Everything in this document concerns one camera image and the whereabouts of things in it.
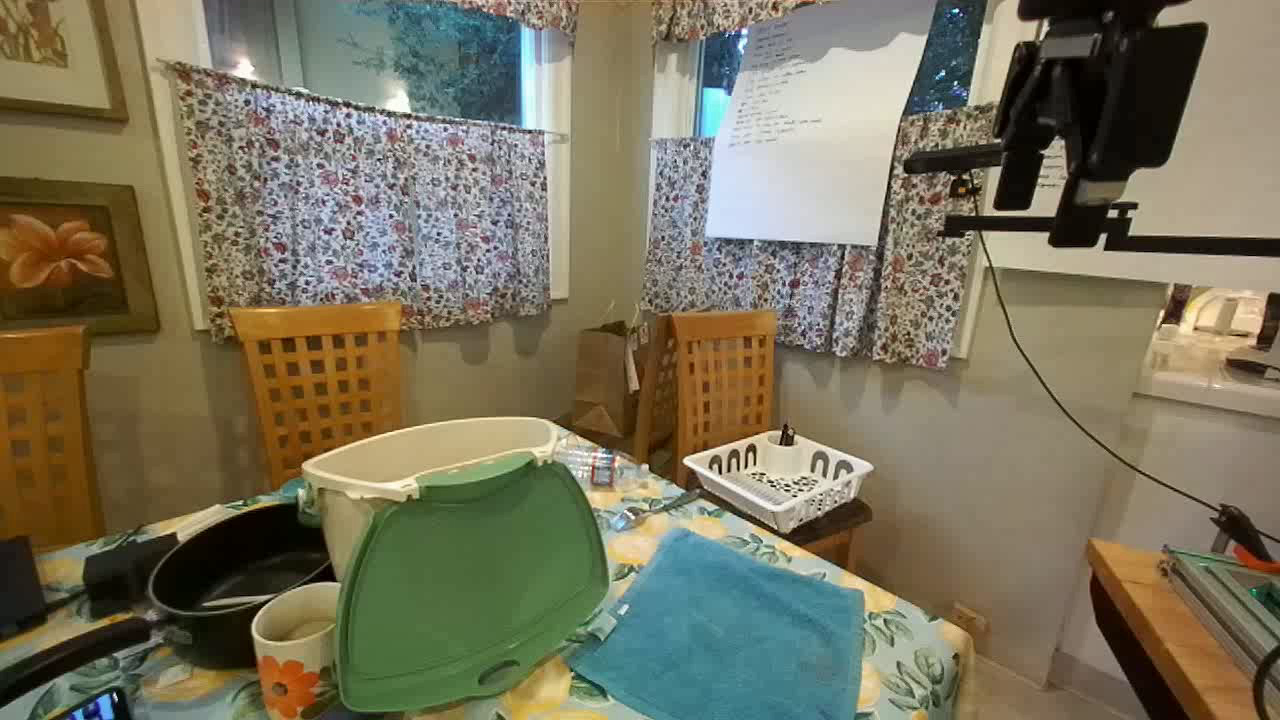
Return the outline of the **blue towel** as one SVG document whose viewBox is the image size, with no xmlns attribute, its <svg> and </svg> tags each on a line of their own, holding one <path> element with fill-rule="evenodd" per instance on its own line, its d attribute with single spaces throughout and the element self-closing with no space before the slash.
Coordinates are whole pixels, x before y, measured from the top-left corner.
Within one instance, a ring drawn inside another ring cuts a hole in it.
<svg viewBox="0 0 1280 720">
<path fill-rule="evenodd" d="M 864 594 L 668 532 L 573 670 L 647 720 L 851 720 Z"/>
</svg>

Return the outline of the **brown paper bag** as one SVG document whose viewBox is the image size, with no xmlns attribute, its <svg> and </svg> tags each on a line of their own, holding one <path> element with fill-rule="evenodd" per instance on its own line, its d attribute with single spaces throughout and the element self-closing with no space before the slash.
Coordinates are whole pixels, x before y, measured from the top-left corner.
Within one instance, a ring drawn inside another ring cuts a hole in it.
<svg viewBox="0 0 1280 720">
<path fill-rule="evenodd" d="M 612 321 L 575 337 L 573 429 L 597 440 L 632 440 L 641 417 L 646 360 L 662 321 Z"/>
</svg>

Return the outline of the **wooden chair near corner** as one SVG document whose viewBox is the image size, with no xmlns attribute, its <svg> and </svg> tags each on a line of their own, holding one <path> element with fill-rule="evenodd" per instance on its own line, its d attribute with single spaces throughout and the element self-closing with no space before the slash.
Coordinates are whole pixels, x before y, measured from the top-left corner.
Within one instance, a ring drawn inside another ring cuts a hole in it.
<svg viewBox="0 0 1280 720">
<path fill-rule="evenodd" d="M 775 317 L 647 313 L 641 323 L 641 394 L 632 457 L 694 484 L 694 453 L 775 424 Z"/>
</svg>

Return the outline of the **white dish rack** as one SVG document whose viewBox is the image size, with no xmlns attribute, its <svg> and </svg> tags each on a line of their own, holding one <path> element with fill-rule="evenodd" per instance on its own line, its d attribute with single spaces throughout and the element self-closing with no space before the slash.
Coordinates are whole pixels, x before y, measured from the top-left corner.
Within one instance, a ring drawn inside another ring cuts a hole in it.
<svg viewBox="0 0 1280 720">
<path fill-rule="evenodd" d="M 694 453 L 684 468 L 710 495 L 773 532 L 793 532 L 851 502 L 874 474 L 864 457 L 798 437 L 793 429 Z"/>
</svg>

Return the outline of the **green bin lid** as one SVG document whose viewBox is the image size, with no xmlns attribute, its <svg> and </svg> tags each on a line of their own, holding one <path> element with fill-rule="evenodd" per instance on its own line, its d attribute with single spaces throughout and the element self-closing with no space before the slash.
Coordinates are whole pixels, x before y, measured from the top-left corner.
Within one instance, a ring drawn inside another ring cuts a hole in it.
<svg viewBox="0 0 1280 720">
<path fill-rule="evenodd" d="M 353 711 L 510 692 L 610 594 L 597 511 L 559 458 L 502 458 L 381 507 L 344 574 Z"/>
</svg>

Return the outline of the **white paper sheet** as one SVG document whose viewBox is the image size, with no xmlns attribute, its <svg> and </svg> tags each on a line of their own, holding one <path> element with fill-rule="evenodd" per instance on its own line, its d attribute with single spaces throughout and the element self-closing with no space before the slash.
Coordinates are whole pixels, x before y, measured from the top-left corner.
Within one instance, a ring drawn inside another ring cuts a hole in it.
<svg viewBox="0 0 1280 720">
<path fill-rule="evenodd" d="M 713 143 L 713 238 L 874 243 L 937 0 L 758 25 Z"/>
</svg>

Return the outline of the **floral curtain window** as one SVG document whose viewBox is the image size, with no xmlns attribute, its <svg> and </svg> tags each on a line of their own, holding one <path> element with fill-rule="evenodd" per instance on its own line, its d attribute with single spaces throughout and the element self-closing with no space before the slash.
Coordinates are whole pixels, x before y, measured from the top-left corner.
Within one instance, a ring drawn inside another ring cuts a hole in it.
<svg viewBox="0 0 1280 720">
<path fill-rule="evenodd" d="M 947 176 L 910 176 L 920 146 L 988 143 L 994 103 L 904 115 L 879 228 L 870 243 L 710 238 L 710 138 L 656 138 L 641 303 L 651 313 L 773 309 L 779 342 L 945 372 L 955 360 L 974 280 L 974 235 L 945 235 L 974 212 Z"/>
<path fill-rule="evenodd" d="M 169 62 L 208 323 L 398 299 L 467 328 L 554 303 L 548 134 Z"/>
</svg>

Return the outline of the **white plastic bin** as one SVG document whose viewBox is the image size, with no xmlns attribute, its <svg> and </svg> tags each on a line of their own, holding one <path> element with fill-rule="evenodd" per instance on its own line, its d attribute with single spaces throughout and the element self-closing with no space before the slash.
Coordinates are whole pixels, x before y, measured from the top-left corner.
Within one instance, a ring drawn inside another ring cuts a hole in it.
<svg viewBox="0 0 1280 720">
<path fill-rule="evenodd" d="M 299 464 L 330 560 L 348 574 L 381 507 L 428 484 L 472 478 L 502 458 L 548 458 L 559 429 L 545 417 L 462 417 L 377 431 Z"/>
</svg>

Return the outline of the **wooden chair by window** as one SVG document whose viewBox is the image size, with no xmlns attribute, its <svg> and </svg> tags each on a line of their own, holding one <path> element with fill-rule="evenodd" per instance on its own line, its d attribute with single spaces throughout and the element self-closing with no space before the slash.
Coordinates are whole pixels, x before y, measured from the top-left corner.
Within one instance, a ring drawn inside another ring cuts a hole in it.
<svg viewBox="0 0 1280 720">
<path fill-rule="evenodd" d="M 318 453 L 389 431 L 403 419 L 403 309 L 298 303 L 235 309 L 265 478 L 285 484 Z"/>
</svg>

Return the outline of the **floral curtain left window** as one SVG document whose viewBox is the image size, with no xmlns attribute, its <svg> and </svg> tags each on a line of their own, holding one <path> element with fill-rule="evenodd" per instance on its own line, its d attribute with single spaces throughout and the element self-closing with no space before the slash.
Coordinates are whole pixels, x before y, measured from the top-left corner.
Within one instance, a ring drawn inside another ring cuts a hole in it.
<svg viewBox="0 0 1280 720">
<path fill-rule="evenodd" d="M 548 134 L 169 62 L 208 323 L 398 299 L 467 328 L 554 303 Z"/>
</svg>

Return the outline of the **floral ceramic mug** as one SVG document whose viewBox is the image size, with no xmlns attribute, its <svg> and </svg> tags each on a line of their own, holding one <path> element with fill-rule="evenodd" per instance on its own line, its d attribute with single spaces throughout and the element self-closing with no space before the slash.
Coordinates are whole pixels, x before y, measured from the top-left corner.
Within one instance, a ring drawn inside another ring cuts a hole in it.
<svg viewBox="0 0 1280 720">
<path fill-rule="evenodd" d="M 299 584 L 253 616 L 253 653 L 267 720 L 318 720 L 337 699 L 340 584 Z"/>
</svg>

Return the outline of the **black cast iron pan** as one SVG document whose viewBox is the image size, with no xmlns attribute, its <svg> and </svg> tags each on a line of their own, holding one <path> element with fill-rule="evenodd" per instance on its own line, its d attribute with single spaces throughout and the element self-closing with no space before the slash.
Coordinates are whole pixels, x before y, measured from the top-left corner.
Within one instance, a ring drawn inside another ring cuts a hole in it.
<svg viewBox="0 0 1280 720">
<path fill-rule="evenodd" d="M 280 591 L 334 570 L 323 532 L 298 502 L 235 511 L 180 541 L 150 570 L 145 606 L 130 621 L 40 647 L 0 670 L 0 699 L 15 699 L 72 666 L 169 644 L 198 666 L 247 666 L 253 616 Z"/>
</svg>

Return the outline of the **black wallet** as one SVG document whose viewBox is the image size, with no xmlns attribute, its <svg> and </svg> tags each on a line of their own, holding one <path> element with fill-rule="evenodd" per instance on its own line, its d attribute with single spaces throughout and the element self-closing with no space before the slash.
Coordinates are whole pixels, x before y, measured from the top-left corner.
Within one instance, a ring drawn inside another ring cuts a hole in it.
<svg viewBox="0 0 1280 720">
<path fill-rule="evenodd" d="M 175 546 L 173 537 L 124 541 L 83 563 L 94 616 L 130 612 L 145 600 L 152 568 Z"/>
</svg>

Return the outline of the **flower painting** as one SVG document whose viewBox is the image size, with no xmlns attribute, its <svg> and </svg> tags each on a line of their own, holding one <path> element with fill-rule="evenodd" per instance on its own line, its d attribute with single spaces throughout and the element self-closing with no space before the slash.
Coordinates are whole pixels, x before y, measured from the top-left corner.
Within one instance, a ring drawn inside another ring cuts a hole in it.
<svg viewBox="0 0 1280 720">
<path fill-rule="evenodd" d="M 130 182 L 0 176 L 0 323 L 83 323 L 96 337 L 159 328 Z"/>
</svg>

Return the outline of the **wooden side table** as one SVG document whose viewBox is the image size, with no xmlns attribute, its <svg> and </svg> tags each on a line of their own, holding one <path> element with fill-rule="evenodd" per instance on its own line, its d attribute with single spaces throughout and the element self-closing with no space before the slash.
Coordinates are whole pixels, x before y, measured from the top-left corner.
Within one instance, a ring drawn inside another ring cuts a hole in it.
<svg viewBox="0 0 1280 720">
<path fill-rule="evenodd" d="M 1089 543 L 1091 616 L 1154 720 L 1280 720 L 1280 570 L 1245 553 Z"/>
</svg>

